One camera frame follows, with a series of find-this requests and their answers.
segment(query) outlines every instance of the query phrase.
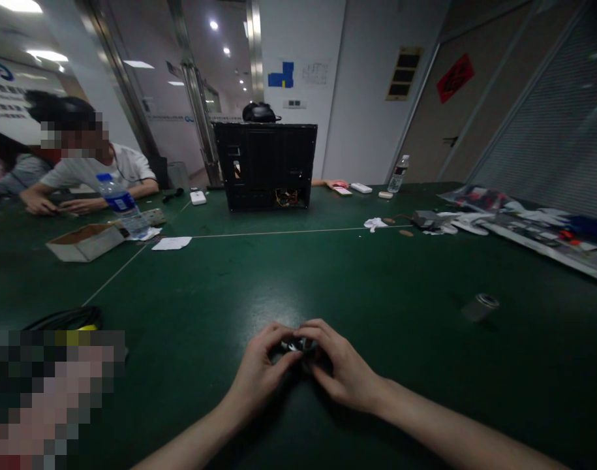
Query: plastic bottle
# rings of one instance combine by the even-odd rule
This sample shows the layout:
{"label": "plastic bottle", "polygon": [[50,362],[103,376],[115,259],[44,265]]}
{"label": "plastic bottle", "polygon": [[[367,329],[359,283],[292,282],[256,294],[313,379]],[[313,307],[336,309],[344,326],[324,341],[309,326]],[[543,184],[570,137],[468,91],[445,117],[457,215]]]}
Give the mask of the plastic bottle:
{"label": "plastic bottle", "polygon": [[109,173],[101,173],[96,178],[100,181],[100,195],[122,220],[122,225],[129,234],[136,239],[146,236],[150,229],[148,222],[127,189],[116,183]]}
{"label": "plastic bottle", "polygon": [[403,155],[403,159],[396,165],[394,173],[391,175],[390,185],[388,186],[390,193],[398,193],[403,184],[403,177],[407,173],[407,168],[409,168],[409,155]]}

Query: red decoration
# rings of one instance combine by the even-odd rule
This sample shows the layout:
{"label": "red decoration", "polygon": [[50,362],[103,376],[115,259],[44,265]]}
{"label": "red decoration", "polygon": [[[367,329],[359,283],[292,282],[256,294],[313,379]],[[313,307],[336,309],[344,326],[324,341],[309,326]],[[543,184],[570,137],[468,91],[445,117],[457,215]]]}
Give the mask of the red decoration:
{"label": "red decoration", "polygon": [[472,62],[470,62],[468,54],[464,54],[437,84],[437,91],[440,93],[442,104],[450,100],[451,96],[473,76]]}

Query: packaging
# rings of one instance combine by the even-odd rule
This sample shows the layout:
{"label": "packaging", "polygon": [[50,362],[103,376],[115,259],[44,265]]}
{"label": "packaging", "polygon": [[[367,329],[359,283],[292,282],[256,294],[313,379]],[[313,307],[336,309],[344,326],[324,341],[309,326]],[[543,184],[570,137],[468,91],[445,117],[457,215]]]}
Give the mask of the packaging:
{"label": "packaging", "polygon": [[89,262],[124,242],[114,225],[90,224],[50,240],[46,247],[61,261]]}

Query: computer case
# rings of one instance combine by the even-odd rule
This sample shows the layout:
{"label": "computer case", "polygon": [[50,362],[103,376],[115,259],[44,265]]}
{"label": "computer case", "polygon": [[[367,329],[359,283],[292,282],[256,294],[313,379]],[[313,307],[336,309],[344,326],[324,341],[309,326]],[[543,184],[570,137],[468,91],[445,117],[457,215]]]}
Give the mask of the computer case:
{"label": "computer case", "polygon": [[232,211],[307,209],[318,126],[214,123]]}

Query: green workbench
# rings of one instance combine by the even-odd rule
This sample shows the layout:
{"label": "green workbench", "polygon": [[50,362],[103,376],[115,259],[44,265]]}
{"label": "green workbench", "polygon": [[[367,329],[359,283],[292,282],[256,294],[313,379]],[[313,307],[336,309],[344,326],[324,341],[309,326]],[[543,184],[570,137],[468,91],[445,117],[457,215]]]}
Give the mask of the green workbench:
{"label": "green workbench", "polygon": [[[307,211],[230,213],[161,204],[179,251],[127,242],[89,264],[59,262],[50,238],[112,217],[0,213],[0,329],[87,301],[130,356],[115,393],[80,430],[82,468],[122,469],[210,411],[248,340],[271,321],[321,317],[378,373],[567,465],[597,468],[597,281],[497,236],[363,228],[372,217],[446,208],[452,184],[405,185],[391,201],[312,192]],[[408,225],[403,217],[398,225]],[[501,307],[482,324],[461,308]],[[210,468],[441,468],[402,432],[334,405],[300,370]]]}

